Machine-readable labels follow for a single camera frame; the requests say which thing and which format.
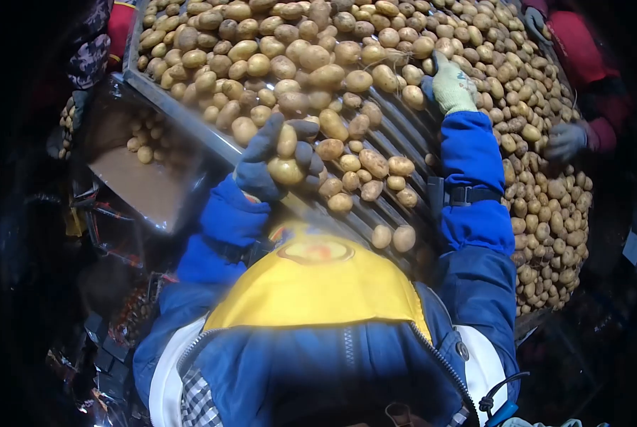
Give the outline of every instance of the gloved hand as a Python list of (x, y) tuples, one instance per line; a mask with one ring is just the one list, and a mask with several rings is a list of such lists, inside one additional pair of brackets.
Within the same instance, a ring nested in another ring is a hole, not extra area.
[(545, 157), (549, 160), (566, 162), (580, 149), (586, 148), (586, 143), (586, 122), (580, 120), (575, 124), (557, 124), (551, 128), (548, 136)]
[(528, 7), (525, 11), (525, 24), (529, 33), (539, 39), (546, 46), (552, 46), (553, 42), (546, 39), (541, 31), (544, 29), (544, 16), (534, 7)]
[[(284, 186), (272, 179), (266, 168), (269, 159), (276, 155), (276, 145), (284, 120), (280, 113), (269, 118), (249, 142), (233, 173), (233, 179), (240, 190), (260, 201), (280, 200), (288, 192)], [(323, 171), (323, 161), (314, 153), (311, 145), (303, 140), (318, 133), (318, 124), (306, 120), (289, 120), (288, 124), (297, 133), (298, 142), (294, 159), (307, 174), (305, 185), (317, 187), (318, 174)]]
[(433, 51), (437, 73), (434, 77), (423, 77), (423, 93), (439, 104), (444, 115), (457, 111), (477, 111), (475, 102), (479, 94), (475, 83), (460, 70), (455, 62), (450, 62), (442, 53)]

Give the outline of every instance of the zipper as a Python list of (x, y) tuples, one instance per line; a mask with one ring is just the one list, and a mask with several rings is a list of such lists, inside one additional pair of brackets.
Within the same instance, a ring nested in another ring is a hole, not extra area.
[(409, 322), (411, 329), (413, 329), (413, 333), (418, 338), (418, 340), (427, 348), (430, 353), (437, 360), (439, 365), (444, 368), (445, 373), (447, 374), (447, 379), (451, 381), (453, 386), (456, 388), (457, 392), (460, 394), (460, 397), (463, 401), (463, 407), (466, 411), (468, 411), (474, 417), (473, 425), (479, 425), (479, 415), (477, 414), (477, 409), (475, 407), (475, 403), (473, 402), (473, 398), (470, 396), (470, 392), (468, 391), (468, 387), (463, 384), (463, 381), (460, 379), (460, 376), (453, 369), (451, 364), (447, 362), (446, 359), (442, 356), (442, 354), (437, 350), (430, 342), (428, 341), (423, 333), (418, 329), (418, 327), (413, 322)]
[(202, 347), (206, 343), (206, 341), (203, 341), (205, 337), (211, 335), (214, 332), (224, 331), (225, 329), (228, 328), (209, 329), (207, 331), (200, 332), (197, 338), (195, 338), (194, 341), (190, 343), (183, 354), (181, 354), (181, 357), (179, 357), (178, 362), (176, 363), (176, 371), (178, 372), (178, 375), (182, 377), (181, 368), (183, 367), (183, 364), (186, 361), (189, 361), (192, 355), (200, 353)]

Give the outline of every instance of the blue sleeve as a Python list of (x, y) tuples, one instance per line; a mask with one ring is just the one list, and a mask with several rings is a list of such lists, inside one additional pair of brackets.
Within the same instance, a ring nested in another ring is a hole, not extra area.
[(202, 230), (190, 237), (178, 264), (179, 282), (165, 286), (160, 294), (160, 315), (133, 356), (136, 388), (146, 406), (155, 367), (171, 336), (216, 305), (245, 272), (244, 263), (226, 261), (219, 256), (219, 248), (252, 244), (269, 211), (269, 204), (247, 200), (231, 175), (211, 191), (200, 216)]
[[(493, 344), (506, 377), (519, 372), (515, 357), (515, 264), (485, 247), (466, 246), (439, 259), (437, 291), (454, 325), (477, 329)], [(508, 384), (517, 401), (519, 381)]]
[[(489, 117), (480, 112), (452, 113), (442, 122), (441, 132), (445, 186), (473, 186), (503, 194), (503, 164)], [(498, 201), (446, 206), (442, 209), (441, 232), (446, 240), (445, 252), (467, 245), (507, 256), (515, 252), (510, 215)]]
[(228, 175), (211, 191), (202, 215), (202, 232), (190, 237), (176, 270), (181, 281), (233, 284), (245, 272), (242, 262), (228, 262), (219, 256), (230, 244), (247, 247), (261, 235), (269, 217), (268, 203), (252, 203)]
[[(442, 122), (441, 159), (445, 186), (463, 185), (503, 193), (501, 153), (489, 118), (459, 111)], [(439, 295), (455, 325), (476, 328), (496, 348), (506, 376), (519, 371), (515, 358), (515, 237), (508, 210), (498, 201), (446, 206), (441, 231)], [(508, 387), (515, 402), (519, 382)]]

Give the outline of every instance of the gray glove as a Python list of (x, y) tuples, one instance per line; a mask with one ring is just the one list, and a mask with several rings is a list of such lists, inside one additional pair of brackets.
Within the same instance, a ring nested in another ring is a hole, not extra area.
[(546, 46), (553, 46), (553, 42), (547, 40), (543, 34), (541, 34), (541, 30), (544, 29), (544, 16), (542, 16), (541, 12), (536, 10), (534, 7), (528, 7), (525, 11), (525, 24), (527, 25), (527, 30), (529, 33), (539, 39)]
[(583, 124), (561, 123), (551, 128), (545, 157), (549, 160), (567, 162), (580, 149), (587, 146), (586, 129)]

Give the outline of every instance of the dark background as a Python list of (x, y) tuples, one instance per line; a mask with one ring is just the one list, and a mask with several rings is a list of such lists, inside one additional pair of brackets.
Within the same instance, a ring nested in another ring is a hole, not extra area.
[[(88, 4), (86, 0), (0, 2), (0, 218), (11, 215), (6, 224), (26, 232), (33, 245), (23, 249), (33, 253), (32, 258), (24, 257), (15, 270), (0, 271), (0, 277), (15, 275), (25, 284), (13, 292), (2, 288), (0, 280), (0, 422), (81, 423), (74, 406), (59, 400), (55, 392), (59, 383), (43, 358), (52, 337), (65, 328), (59, 320), (74, 318), (66, 301), (74, 297), (74, 272), (82, 266), (78, 257), (64, 250), (64, 241), (56, 240), (55, 235), (64, 232), (51, 233), (64, 226), (53, 222), (56, 215), (48, 210), (52, 208), (26, 209), (24, 198), (65, 173), (65, 166), (45, 157), (41, 142), (50, 124), (57, 122), (66, 97), (58, 100), (58, 92), (34, 88), (47, 88), (46, 81), (64, 78), (60, 73), (67, 35)], [(637, 4), (593, 0), (579, 4), (623, 58), (623, 71), (637, 93)], [(48, 107), (31, 115), (32, 103)], [(30, 269), (32, 262), (36, 268)], [(591, 402), (587, 413), (605, 414), (613, 425), (637, 424), (637, 330), (611, 375), (615, 380)]]

